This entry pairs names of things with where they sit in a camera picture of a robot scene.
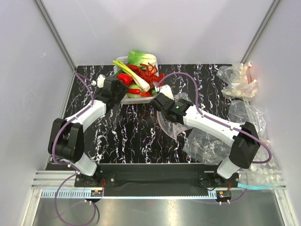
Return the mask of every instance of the red crayfish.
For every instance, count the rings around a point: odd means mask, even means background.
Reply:
[[[146,67],[146,71],[143,71],[140,67],[136,65],[127,65],[133,72],[135,72],[137,75],[139,75],[143,80],[145,80],[148,83],[153,82],[159,82],[164,77],[164,73],[161,73],[161,75],[158,77],[156,76],[156,73],[158,72],[156,66],[153,66],[152,64],[148,63],[149,66],[152,67],[151,71],[149,71],[149,67],[145,64],[140,64],[143,67]]]

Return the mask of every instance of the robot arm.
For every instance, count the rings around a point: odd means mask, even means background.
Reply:
[[[72,122],[65,128],[55,147],[55,155],[63,161],[74,165],[82,174],[94,177],[97,164],[85,154],[84,132],[98,118],[102,118],[119,103],[128,91],[128,87],[118,79],[105,78],[100,75],[97,79],[98,90],[95,99],[76,114],[63,119],[56,119],[53,123],[48,152],[52,153],[53,143],[58,131],[69,120]]]

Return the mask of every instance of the metal floor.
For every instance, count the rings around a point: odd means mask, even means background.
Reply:
[[[241,191],[233,191],[233,199]],[[93,215],[86,203],[70,207],[78,199],[58,199],[59,212],[67,222],[82,225]],[[284,226],[273,191],[247,191],[245,197],[220,206],[196,200],[109,200],[96,203],[99,214],[91,226]],[[34,226],[63,226],[57,218],[54,199],[42,198]]]

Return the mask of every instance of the metal frame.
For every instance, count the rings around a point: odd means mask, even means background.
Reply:
[[[28,202],[28,206],[26,208],[26,212],[24,214],[24,218],[22,221],[22,226],[32,226],[34,222],[34,218],[36,216],[38,206],[40,203],[40,198],[42,194],[42,189],[31,190],[30,200]]]
[[[287,190],[275,190],[278,206],[286,226],[298,226],[296,215],[292,208],[290,199],[288,198]]]
[[[55,39],[55,41],[56,41],[56,43],[57,43],[57,45],[60,49],[60,51],[62,52],[63,56],[65,57],[69,67],[71,68],[71,70],[73,72],[75,72],[77,66],[73,62],[70,54],[68,53],[68,50],[67,50],[66,46],[64,45],[59,33],[57,32],[57,30],[54,26],[54,23],[52,22],[51,17],[49,15],[48,11],[46,10],[46,7],[45,7],[43,1],[42,0],[33,0],[33,1],[36,3],[36,5],[37,5],[44,21],[45,21],[45,23],[47,24],[47,27],[49,28],[53,38]]]
[[[255,33],[248,49],[246,50],[243,58],[241,59],[241,63],[245,64],[247,62],[247,60],[249,59],[254,47],[256,46],[259,38],[261,37],[261,34],[263,33],[264,29],[267,27],[270,19],[272,18],[275,10],[277,9],[279,3],[281,2],[281,0],[273,0],[271,6],[269,7],[266,15],[264,16],[259,28],[257,29],[257,32]]]

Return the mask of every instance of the white plastic part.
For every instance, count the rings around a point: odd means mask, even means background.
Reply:
[[[127,56],[120,56],[116,60],[120,60],[121,62],[128,64]],[[120,71],[121,68],[117,65],[114,66],[114,73]],[[121,100],[121,103],[124,105],[131,104],[148,104],[154,97],[140,97],[140,98],[129,98],[127,95]]]
[[[100,74],[97,78],[97,86],[99,88],[103,87],[104,80],[105,80],[105,76],[103,74]]]
[[[81,159],[73,165],[78,168],[82,174],[87,176],[93,176],[97,167],[97,164],[93,162],[85,153]]]
[[[231,162],[229,157],[227,157],[217,168],[217,173],[223,178],[229,179],[233,175],[233,173],[237,172],[239,169],[240,167]]]
[[[169,85],[164,85],[160,87],[160,93],[163,93],[165,96],[167,96],[169,99],[174,99],[173,93],[171,91],[171,88]]]
[[[66,120],[70,120],[74,116],[78,115],[80,112],[84,111],[89,105],[91,105],[92,101],[81,109],[79,112],[77,112],[75,115],[72,115]],[[83,125],[83,130],[84,132],[86,129],[98,118],[101,118],[105,115],[106,112],[106,105],[99,100],[94,100],[94,103],[92,107],[90,107],[86,112],[84,112],[80,117],[76,118],[75,120],[72,121],[72,123],[80,123]]]
[[[155,91],[156,91],[157,93],[159,93],[159,92],[160,92],[160,87],[155,86]]]
[[[204,115],[208,115],[211,118],[214,118],[218,121],[221,121],[223,123],[226,123],[230,125],[232,128],[236,127],[239,128],[239,123],[230,122],[224,119],[221,119],[219,117],[216,117],[210,113],[202,111]],[[189,107],[186,111],[186,116],[183,117],[183,122],[185,125],[193,126],[197,129],[203,130],[206,133],[209,133],[223,142],[225,142],[228,146],[232,146],[234,139],[233,136],[237,136],[239,134],[238,131],[231,130],[227,127],[224,127],[223,125],[220,125],[210,119],[207,119],[206,117],[202,117],[196,110],[195,105]]]

